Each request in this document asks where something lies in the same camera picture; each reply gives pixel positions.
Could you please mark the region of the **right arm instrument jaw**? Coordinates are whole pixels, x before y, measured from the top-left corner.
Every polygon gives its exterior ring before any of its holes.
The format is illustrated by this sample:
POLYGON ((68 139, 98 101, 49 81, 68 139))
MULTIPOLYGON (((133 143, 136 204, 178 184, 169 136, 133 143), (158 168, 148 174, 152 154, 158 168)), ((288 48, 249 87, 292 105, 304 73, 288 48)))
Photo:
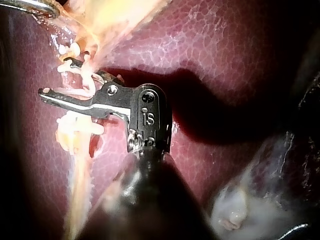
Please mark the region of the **right arm instrument jaw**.
POLYGON ((44 103, 73 111, 83 115, 92 116, 94 118, 106 119, 111 110, 105 104, 98 101, 98 95, 94 95, 90 99, 81 100, 72 96, 68 96, 59 92, 55 92, 51 88, 39 88, 38 95, 44 103))
MULTIPOLYGON (((84 62, 81 60, 78 60, 73 57, 66 57, 63 59, 64 64, 70 64, 69 68, 71 70, 80 70, 83 66, 84 62)), ((115 82, 117 84, 123 84, 123 79, 120 75, 114 76, 110 74, 109 72, 98 70, 97 72, 94 72, 92 75, 92 78, 94 81, 99 82, 101 84, 105 84, 108 82, 115 82)))

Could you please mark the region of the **right arm instrument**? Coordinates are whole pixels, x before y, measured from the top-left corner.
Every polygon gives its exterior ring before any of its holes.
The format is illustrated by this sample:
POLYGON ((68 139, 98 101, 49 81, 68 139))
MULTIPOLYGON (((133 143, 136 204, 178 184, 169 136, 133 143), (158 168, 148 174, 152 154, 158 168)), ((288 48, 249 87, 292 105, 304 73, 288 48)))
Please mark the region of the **right arm instrument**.
POLYGON ((99 90, 105 103, 119 110, 110 113, 125 122, 127 151, 154 147, 170 152, 172 108, 164 91, 155 84, 125 87, 116 82, 105 83, 99 90))

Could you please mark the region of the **left arm instrument jaw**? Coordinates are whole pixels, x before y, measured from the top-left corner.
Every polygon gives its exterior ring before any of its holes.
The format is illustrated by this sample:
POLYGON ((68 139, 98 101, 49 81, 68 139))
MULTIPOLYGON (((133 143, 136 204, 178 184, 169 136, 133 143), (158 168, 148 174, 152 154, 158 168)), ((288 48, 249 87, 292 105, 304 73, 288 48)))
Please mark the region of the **left arm instrument jaw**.
POLYGON ((60 16, 58 5, 52 0, 0 0, 0 5, 37 17, 57 18, 60 16))

